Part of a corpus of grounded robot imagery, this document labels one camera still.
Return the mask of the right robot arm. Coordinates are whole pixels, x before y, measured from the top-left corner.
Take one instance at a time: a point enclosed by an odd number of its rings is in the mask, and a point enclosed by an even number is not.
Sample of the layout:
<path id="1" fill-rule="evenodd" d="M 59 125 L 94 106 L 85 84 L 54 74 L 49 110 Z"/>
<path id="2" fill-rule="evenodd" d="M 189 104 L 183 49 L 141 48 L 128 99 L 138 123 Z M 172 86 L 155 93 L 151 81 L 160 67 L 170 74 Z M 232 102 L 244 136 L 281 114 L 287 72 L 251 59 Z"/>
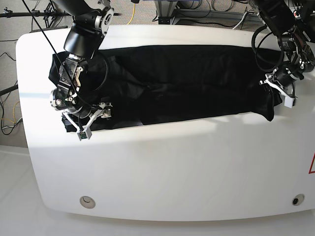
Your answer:
<path id="1" fill-rule="evenodd" d="M 98 52 L 109 29 L 114 9 L 108 0 L 57 0 L 73 22 L 62 54 L 53 54 L 49 80 L 55 84 L 51 106 L 65 119 L 79 121 L 104 111 L 99 90 L 109 65 Z"/>

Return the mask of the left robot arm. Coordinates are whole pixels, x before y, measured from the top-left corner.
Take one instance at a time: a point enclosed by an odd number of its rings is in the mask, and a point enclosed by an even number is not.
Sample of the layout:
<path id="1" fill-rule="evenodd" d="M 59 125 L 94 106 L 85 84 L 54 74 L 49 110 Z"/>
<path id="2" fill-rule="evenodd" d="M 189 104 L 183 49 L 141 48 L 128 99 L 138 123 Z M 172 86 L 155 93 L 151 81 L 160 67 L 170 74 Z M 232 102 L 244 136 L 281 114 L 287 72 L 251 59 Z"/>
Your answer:
<path id="1" fill-rule="evenodd" d="M 315 55 L 308 45 L 315 41 L 314 1 L 299 0 L 295 9 L 286 0 L 250 0 L 248 4 L 263 23 L 252 35 L 251 45 L 257 66 L 265 72 L 265 82 L 277 89 L 293 87 L 296 80 L 304 79 L 304 73 L 315 68 Z M 278 60 L 265 56 L 255 43 L 265 29 L 277 37 Z"/>

